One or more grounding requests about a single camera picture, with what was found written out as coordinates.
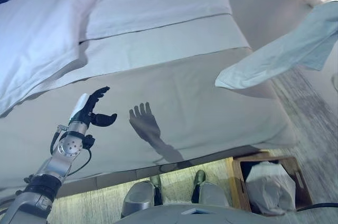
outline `silver metal part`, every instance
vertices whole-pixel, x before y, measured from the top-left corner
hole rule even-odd
[[[58,129],[57,129],[57,132],[60,133],[62,131],[67,131],[68,130],[68,127],[66,127],[65,125],[58,125]]]
[[[19,210],[22,205],[37,206],[42,210],[52,207],[52,201],[41,194],[34,192],[25,192],[16,197],[15,201],[8,208],[6,215],[1,219],[1,224],[9,223],[46,223],[46,219],[28,214]]]
[[[80,121],[71,122],[68,132],[81,133],[83,136],[87,131],[87,125]],[[73,135],[67,135],[59,141],[54,149],[53,156],[49,158],[37,171],[36,175],[53,175],[63,183],[70,171],[71,164],[82,150],[82,139]]]
[[[222,188],[216,184],[203,182],[200,185],[200,204],[209,204],[212,206],[228,207],[228,199]]]
[[[123,201],[121,215],[125,217],[153,206],[154,186],[150,181],[135,183]]]
[[[52,203],[53,202],[46,196],[41,196],[35,206],[41,210],[47,211],[48,207],[52,207]]]

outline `mattress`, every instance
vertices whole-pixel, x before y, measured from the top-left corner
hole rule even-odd
[[[90,126],[96,139],[92,161],[72,179],[99,173],[133,170],[168,163],[129,123],[129,111],[149,102],[161,130],[161,139],[179,155],[170,162],[189,160],[239,146],[289,147],[293,129],[278,98],[265,82],[232,91],[214,86],[225,67],[247,56],[249,48],[196,55],[167,63],[106,74],[44,92],[17,105],[0,119],[6,141],[0,148],[2,188],[23,185],[49,157],[49,145],[58,124],[66,124],[77,99],[103,86],[111,90],[95,112],[117,113],[110,127]],[[82,153],[74,167],[87,159]]]

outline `power cord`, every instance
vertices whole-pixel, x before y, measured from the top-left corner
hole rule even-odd
[[[86,149],[86,150],[87,150],[88,153],[89,153],[89,158],[88,158],[88,160],[85,162],[84,165],[82,165],[81,167],[79,167],[77,170],[75,170],[75,171],[69,173],[68,176],[70,176],[70,175],[72,175],[72,174],[75,174],[76,172],[78,172],[79,170],[81,170],[82,168],[84,168],[84,167],[90,162],[90,160],[91,160],[91,150],[90,150],[90,149]]]
[[[50,152],[51,152],[51,154],[53,154],[54,145],[55,145],[55,142],[57,141],[59,135],[60,135],[59,132],[54,133],[54,136],[53,136],[53,139],[52,139],[52,142],[51,142],[51,146],[50,146]]]
[[[334,207],[338,208],[338,203],[319,203],[319,204],[313,204],[308,207],[300,208],[297,210],[297,212],[313,209],[313,208],[322,208],[322,207]]]

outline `white cloth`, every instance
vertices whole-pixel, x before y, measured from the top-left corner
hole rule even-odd
[[[224,69],[215,85],[229,89],[255,86],[297,64],[320,71],[338,35],[338,2],[315,7],[290,33]]]
[[[280,164],[253,166],[246,187],[251,204],[264,214],[281,215],[296,209],[296,183]]]
[[[231,15],[88,40],[80,44],[81,59],[78,64],[82,62],[82,65],[44,80],[27,96],[62,87],[82,78],[241,47],[249,47],[249,44]]]
[[[11,0],[1,4],[0,114],[28,93],[34,94],[31,90],[47,78],[82,65],[79,41],[231,14],[227,1]]]

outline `gray carpet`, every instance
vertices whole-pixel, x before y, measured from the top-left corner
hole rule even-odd
[[[272,150],[272,154],[298,159],[314,203],[338,202],[338,118],[299,69],[275,78],[273,84],[300,141],[296,147]],[[308,210],[280,219],[283,223],[337,223],[338,209]]]

